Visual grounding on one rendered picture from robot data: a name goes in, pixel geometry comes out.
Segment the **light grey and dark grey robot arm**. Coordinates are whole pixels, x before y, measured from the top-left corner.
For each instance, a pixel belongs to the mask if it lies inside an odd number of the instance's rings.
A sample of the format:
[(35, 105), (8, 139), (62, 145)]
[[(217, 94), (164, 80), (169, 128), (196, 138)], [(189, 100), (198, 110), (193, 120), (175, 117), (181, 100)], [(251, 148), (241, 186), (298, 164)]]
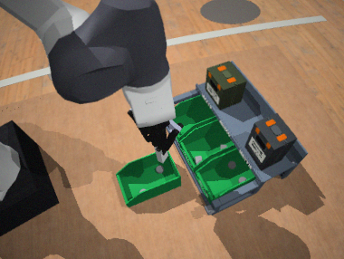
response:
[[(0, 0), (0, 7), (40, 38), (53, 86), (65, 100), (96, 102), (123, 87), (139, 128), (176, 118), (155, 0), (100, 0), (92, 14), (62, 0)], [(0, 201), (20, 168), (18, 152), (1, 143)]]

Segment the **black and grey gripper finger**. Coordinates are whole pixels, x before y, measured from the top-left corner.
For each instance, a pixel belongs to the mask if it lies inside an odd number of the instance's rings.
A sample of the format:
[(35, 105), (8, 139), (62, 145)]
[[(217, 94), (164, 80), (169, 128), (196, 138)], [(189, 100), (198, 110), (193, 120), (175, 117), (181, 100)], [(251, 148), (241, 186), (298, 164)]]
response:
[(176, 124), (173, 120), (170, 120), (169, 126), (169, 134), (167, 136), (166, 128), (159, 129), (158, 124), (152, 126), (153, 132), (156, 134), (156, 140), (158, 147), (156, 148), (156, 151), (158, 152), (159, 159), (161, 163), (164, 163), (168, 156), (168, 150), (173, 145), (176, 136), (182, 130), (184, 125), (182, 123)]
[[(134, 122), (136, 124), (136, 121), (134, 119), (134, 116), (133, 116), (131, 109), (128, 111), (128, 115), (134, 120)], [(156, 148), (158, 147), (158, 145), (157, 145), (157, 140), (156, 140), (156, 134), (155, 134), (155, 132), (153, 132), (153, 128), (150, 126), (145, 127), (145, 128), (143, 127), (143, 128), (139, 128), (139, 131), (141, 132), (141, 134), (144, 137), (144, 139), (146, 140), (146, 142), (152, 143), (152, 145), (154, 146), (155, 151), (156, 151)], [(156, 155), (157, 155), (158, 161), (160, 162), (159, 155), (158, 155), (157, 151), (156, 151)]]

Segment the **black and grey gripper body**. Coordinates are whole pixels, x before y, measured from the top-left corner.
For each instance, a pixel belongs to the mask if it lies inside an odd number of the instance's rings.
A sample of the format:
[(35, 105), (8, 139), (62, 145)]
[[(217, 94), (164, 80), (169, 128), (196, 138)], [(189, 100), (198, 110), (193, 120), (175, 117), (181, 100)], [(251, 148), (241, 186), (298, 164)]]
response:
[(164, 129), (166, 126), (168, 126), (170, 124), (170, 121), (166, 121), (166, 122), (162, 122), (158, 124), (158, 128), (160, 130)]

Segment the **grey shelf rack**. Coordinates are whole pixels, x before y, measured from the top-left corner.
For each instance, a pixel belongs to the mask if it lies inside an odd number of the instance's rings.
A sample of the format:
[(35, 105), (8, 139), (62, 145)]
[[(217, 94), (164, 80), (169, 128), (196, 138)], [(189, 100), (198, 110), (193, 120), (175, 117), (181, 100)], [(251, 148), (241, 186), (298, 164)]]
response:
[(244, 75), (244, 73), (237, 67), (237, 65), (233, 61), (231, 61), (231, 64), (247, 80), (247, 83), (244, 89), (244, 95), (241, 102), (235, 105), (232, 105), (230, 107), (227, 107), (225, 109), (219, 110), (218, 107), (215, 105), (214, 101), (212, 100), (212, 98), (209, 96), (209, 94), (205, 90), (205, 82), (199, 85), (196, 83), (195, 90), (188, 91), (186, 93), (173, 97), (173, 101), (175, 105), (175, 104), (178, 104), (179, 102), (194, 98), (195, 96), (202, 95), (205, 102), (210, 107), (214, 115), (217, 117), (217, 119), (219, 120), (223, 128), (225, 129), (226, 133), (228, 134), (232, 142), (235, 144), (236, 148), (238, 149), (238, 151), (244, 158), (245, 162), (249, 166), (250, 170), (253, 172), (253, 174), (256, 177), (256, 180), (242, 187), (239, 187), (236, 190), (222, 197), (219, 197), (213, 200), (210, 205), (205, 196), (205, 193), (203, 192), (202, 188), (200, 188), (200, 185), (198, 185), (199, 184), (197, 183), (198, 181), (196, 181), (197, 180), (195, 178), (196, 172), (193, 173), (191, 167), (186, 161), (186, 158), (181, 148), (179, 147), (179, 143), (177, 142), (177, 139), (175, 139), (174, 144), (181, 158), (183, 159), (187, 170), (189, 171), (192, 179), (194, 180), (198, 191), (200, 192), (202, 198), (205, 201), (205, 204), (206, 204), (205, 211), (207, 212), (208, 215), (214, 215), (216, 213), (219, 213), (227, 209), (228, 207), (241, 202), (247, 197), (250, 197), (256, 194), (260, 190), (260, 188), (263, 186), (263, 184), (267, 180), (273, 177), (276, 177), (278, 175), (280, 175), (282, 179), (288, 177), (290, 173), (299, 165), (299, 163), (308, 154), (308, 151), (302, 146), (302, 144), (297, 139), (294, 142), (294, 144), (291, 146), (288, 153), (284, 156), (284, 158), (281, 161), (273, 164), (272, 166), (262, 171), (258, 168), (253, 158), (251, 157), (251, 155), (245, 148), (245, 143), (248, 140), (248, 137), (251, 133), (254, 123), (268, 116), (272, 116), (273, 114), (276, 113), (276, 111), (272, 108), (272, 106), (268, 103), (268, 101), (262, 96), (262, 94), (254, 87), (254, 85), (249, 81), (249, 79)]

